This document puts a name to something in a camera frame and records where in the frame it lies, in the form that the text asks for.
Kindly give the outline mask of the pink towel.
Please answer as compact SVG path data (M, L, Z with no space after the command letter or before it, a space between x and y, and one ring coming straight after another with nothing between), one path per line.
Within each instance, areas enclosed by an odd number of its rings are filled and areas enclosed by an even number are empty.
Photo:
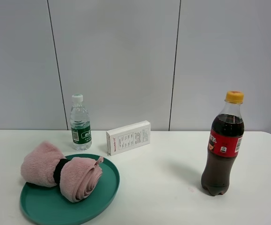
M50 142L42 142L23 160L21 176L26 182L51 188L59 186L61 194L70 202L86 199L103 174L103 157L73 157L67 159Z

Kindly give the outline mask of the white cardboard box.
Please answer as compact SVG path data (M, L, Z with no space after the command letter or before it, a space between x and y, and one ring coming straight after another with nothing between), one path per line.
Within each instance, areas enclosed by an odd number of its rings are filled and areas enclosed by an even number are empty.
M113 156L150 143L151 123L143 121L106 131L108 155Z

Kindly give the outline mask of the clear water bottle green label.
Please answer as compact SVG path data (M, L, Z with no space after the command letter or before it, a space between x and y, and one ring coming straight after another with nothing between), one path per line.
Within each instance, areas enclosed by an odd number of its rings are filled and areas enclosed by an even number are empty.
M81 94L72 95L70 126L76 150L87 150L91 147L92 136L89 113L83 105Z

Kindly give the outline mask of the cola bottle yellow cap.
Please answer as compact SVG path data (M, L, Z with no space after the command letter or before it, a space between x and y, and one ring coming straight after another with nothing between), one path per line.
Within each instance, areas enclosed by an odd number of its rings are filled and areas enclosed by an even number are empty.
M223 195L229 188L231 169L244 133L240 111L243 99L243 92L227 92L225 106L212 122L207 161L201 177L202 188L212 196Z

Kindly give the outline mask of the teal round plate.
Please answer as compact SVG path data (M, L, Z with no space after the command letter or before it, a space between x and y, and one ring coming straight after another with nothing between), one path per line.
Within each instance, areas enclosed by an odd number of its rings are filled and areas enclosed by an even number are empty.
M101 214L113 201L120 184L117 167L108 159L100 164L103 174L90 196L68 201L59 187L25 183L20 196L22 213L37 225L81 225Z

